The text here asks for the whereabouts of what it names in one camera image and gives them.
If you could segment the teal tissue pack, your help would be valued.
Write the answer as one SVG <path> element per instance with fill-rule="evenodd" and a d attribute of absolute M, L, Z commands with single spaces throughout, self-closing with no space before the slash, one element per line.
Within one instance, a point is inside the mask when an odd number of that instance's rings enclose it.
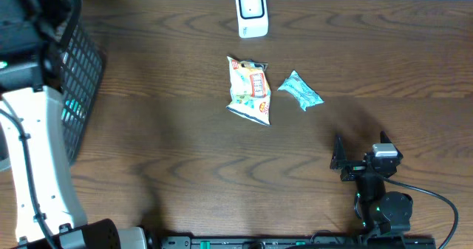
<path fill-rule="evenodd" d="M 76 100 L 65 100 L 61 119 L 64 122 L 81 120 L 85 117 L 83 106 Z"/>

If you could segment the mint green snack packet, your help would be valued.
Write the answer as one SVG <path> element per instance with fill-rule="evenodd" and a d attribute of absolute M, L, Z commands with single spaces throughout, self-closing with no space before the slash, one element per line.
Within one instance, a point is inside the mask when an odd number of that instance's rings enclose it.
<path fill-rule="evenodd" d="M 293 70 L 288 78 L 284 80 L 278 91 L 290 93 L 298 102 L 301 109 L 306 112 L 308 107 L 323 104 L 323 99 Z"/>

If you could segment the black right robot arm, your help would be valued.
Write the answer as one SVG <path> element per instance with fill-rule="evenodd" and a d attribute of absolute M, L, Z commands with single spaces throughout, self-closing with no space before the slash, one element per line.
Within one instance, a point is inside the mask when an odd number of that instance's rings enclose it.
<path fill-rule="evenodd" d="M 413 201 L 410 195 L 387 191 L 385 182 L 403 159 L 385 132 L 362 160 L 349 160 L 342 139 L 336 136 L 330 169 L 339 170 L 342 182 L 356 184 L 354 210 L 373 236 L 397 236 L 410 230 Z"/>

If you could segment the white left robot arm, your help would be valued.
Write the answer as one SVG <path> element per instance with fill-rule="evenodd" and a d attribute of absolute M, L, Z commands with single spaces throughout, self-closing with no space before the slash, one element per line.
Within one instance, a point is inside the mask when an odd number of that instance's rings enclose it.
<path fill-rule="evenodd" d="M 82 0 L 1 0 L 1 168 L 19 248 L 147 248 L 142 228 L 91 223 L 72 183 L 106 65 Z"/>

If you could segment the yellow snack bag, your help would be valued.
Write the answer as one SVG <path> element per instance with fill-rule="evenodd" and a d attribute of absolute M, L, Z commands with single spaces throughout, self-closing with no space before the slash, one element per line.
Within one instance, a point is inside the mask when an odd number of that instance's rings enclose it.
<path fill-rule="evenodd" d="M 231 56 L 227 59 L 231 102 L 226 109 L 240 117 L 269 126 L 271 90 L 265 76 L 268 65 L 252 60 L 239 61 Z"/>

